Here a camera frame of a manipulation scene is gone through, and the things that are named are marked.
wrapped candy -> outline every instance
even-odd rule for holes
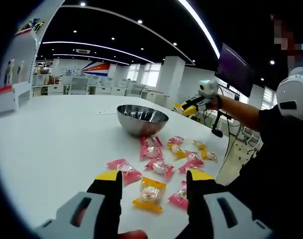
[[[193,143],[198,147],[198,150],[203,150],[206,148],[206,145],[204,143],[201,143],[199,141],[193,140]]]
[[[119,170],[122,172],[124,183],[130,184],[141,179],[142,174],[134,169],[126,159],[118,159],[113,162],[107,163],[109,169]]]
[[[173,205],[176,205],[185,210],[188,209],[188,200],[187,200],[187,182],[182,181],[182,186],[178,193],[173,194],[169,198],[169,202]]]
[[[160,203],[165,189],[165,183],[143,177],[140,185],[140,197],[133,200],[132,203],[140,209],[161,213]]]
[[[141,137],[140,144],[145,145],[145,146],[162,147],[162,143],[157,136],[156,137]]]
[[[147,163],[146,168],[152,169],[156,173],[164,175],[166,179],[169,179],[173,174],[174,166],[159,158],[154,158]]]
[[[176,145],[181,145],[183,141],[185,141],[185,139],[180,136],[173,136],[168,140],[169,143],[174,143]]]
[[[191,161],[191,160],[198,160],[199,161],[199,165],[202,165],[203,162],[201,161],[199,155],[197,152],[190,152],[190,151],[185,151],[186,155],[187,155],[187,160]]]
[[[167,147],[171,150],[177,159],[185,158],[187,156],[186,153],[174,143],[167,143]]]
[[[191,161],[186,162],[183,166],[179,168],[179,171],[181,173],[186,173],[189,169],[197,169],[200,170],[200,164],[199,161],[194,159]]]
[[[217,162],[217,156],[214,152],[208,152],[206,150],[201,150],[201,158],[203,160],[208,159]]]
[[[140,159],[146,159],[146,158],[159,158],[164,159],[162,150],[159,147],[156,146],[140,146]]]

led strip light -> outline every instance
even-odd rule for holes
[[[115,61],[115,60],[110,60],[110,59],[95,57],[95,56],[84,56],[84,55],[73,55],[73,54],[53,54],[53,56],[81,56],[81,57],[96,58],[96,59],[101,59],[101,60],[106,60],[106,61],[113,61],[113,62],[118,62],[118,63],[121,63],[121,64],[129,65],[128,63],[124,63],[124,62],[121,62],[121,61]]]
[[[147,60],[145,58],[142,58],[140,56],[136,56],[136,55],[131,54],[129,52],[121,51],[121,50],[114,49],[114,48],[111,48],[111,47],[106,47],[106,46],[94,45],[94,44],[83,43],[83,42],[73,42],[73,41],[46,41],[46,42],[43,42],[43,44],[54,44],[54,43],[70,43],[70,44],[79,44],[79,45],[86,45],[86,46],[94,46],[94,47],[105,48],[105,49],[109,49],[109,50],[113,50],[113,51],[118,51],[118,52],[130,55],[130,56],[134,56],[134,57],[140,58],[142,60],[145,60],[145,61],[148,61],[148,62],[154,64],[154,62],[149,61],[149,60]]]
[[[199,27],[202,29],[202,31],[205,33],[207,39],[209,40],[217,58],[220,58],[220,53],[219,50],[217,49],[217,46],[215,42],[213,41],[213,38],[211,34],[209,33],[207,27],[199,17],[199,15],[196,13],[196,11],[192,8],[192,6],[186,1],[186,0],[178,0],[184,7],[185,9],[191,14],[191,16],[194,18],[194,20],[197,22]]]

ceiling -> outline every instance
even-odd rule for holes
[[[84,0],[87,6],[99,7],[119,13],[155,31],[170,43],[141,27],[110,13],[83,7],[63,7],[51,21],[43,42],[71,41],[105,46],[131,53],[149,62],[163,62],[166,56],[179,56],[186,64],[215,71],[217,56],[198,24],[177,0],[153,1],[97,1]],[[223,3],[220,1],[188,0],[207,26],[219,51],[227,44],[254,69],[251,81],[260,86],[276,89],[288,73],[287,52],[274,45],[274,24],[270,14],[286,20],[289,29],[303,43],[303,6],[297,2],[290,6],[255,3]],[[79,0],[66,0],[64,5],[77,5]],[[90,50],[89,56],[110,59],[117,63],[148,61],[132,55],[88,45],[67,43],[42,44],[37,60],[53,59],[53,54],[79,54],[73,49]],[[64,56],[64,58],[87,59]]]

metal bowl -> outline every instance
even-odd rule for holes
[[[134,136],[151,136],[158,133],[169,117],[144,106],[123,105],[117,107],[117,116],[125,130]]]

robotic hand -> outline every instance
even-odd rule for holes
[[[177,106],[176,110],[181,112],[184,116],[193,115],[198,111],[206,110],[206,105],[217,95],[218,86],[219,84],[216,79],[200,81],[198,95],[193,96],[190,100]]]

